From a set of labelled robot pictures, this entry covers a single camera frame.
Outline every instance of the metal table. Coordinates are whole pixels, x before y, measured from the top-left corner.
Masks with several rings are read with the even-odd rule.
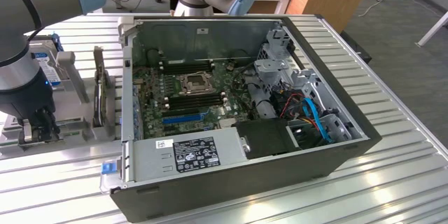
[[[290,19],[382,140],[325,178],[146,223],[446,221],[445,148],[327,23],[309,15]],[[94,45],[105,49],[109,73],[121,74],[115,21],[117,16],[110,15],[81,16],[46,28],[45,32],[61,35],[65,50],[75,52],[75,67],[83,77],[93,76],[89,51]],[[125,223],[109,196],[98,190],[99,164],[117,155],[119,142],[114,141],[0,161],[0,223]]]

